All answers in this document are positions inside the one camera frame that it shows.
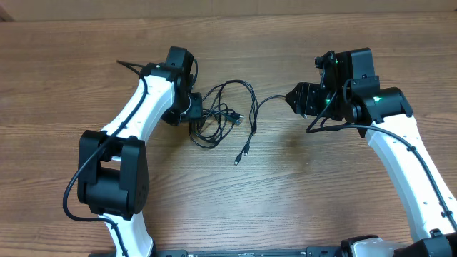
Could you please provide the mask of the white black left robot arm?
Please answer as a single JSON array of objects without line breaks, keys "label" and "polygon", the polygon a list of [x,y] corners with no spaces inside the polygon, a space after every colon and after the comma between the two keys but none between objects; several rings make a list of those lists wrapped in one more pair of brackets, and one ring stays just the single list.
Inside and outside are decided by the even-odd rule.
[{"label": "white black left robot arm", "polygon": [[154,240],[142,210],[149,192],[146,143],[159,121],[177,126],[202,115],[202,97],[192,91],[197,63],[185,48],[172,46],[165,62],[124,63],[139,85],[118,116],[79,140],[78,170],[70,184],[114,241],[115,256],[153,256]]}]

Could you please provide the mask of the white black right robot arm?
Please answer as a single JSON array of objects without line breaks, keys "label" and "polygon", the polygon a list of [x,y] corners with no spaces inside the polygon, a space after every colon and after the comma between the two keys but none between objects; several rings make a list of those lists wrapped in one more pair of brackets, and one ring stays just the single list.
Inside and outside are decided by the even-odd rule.
[{"label": "white black right robot arm", "polygon": [[317,83],[286,94],[295,114],[314,120],[307,133],[356,129],[381,160],[410,226],[412,244],[375,235],[342,240],[329,256],[455,256],[456,197],[421,139],[413,109],[397,87],[381,88],[369,48],[315,58]]}]

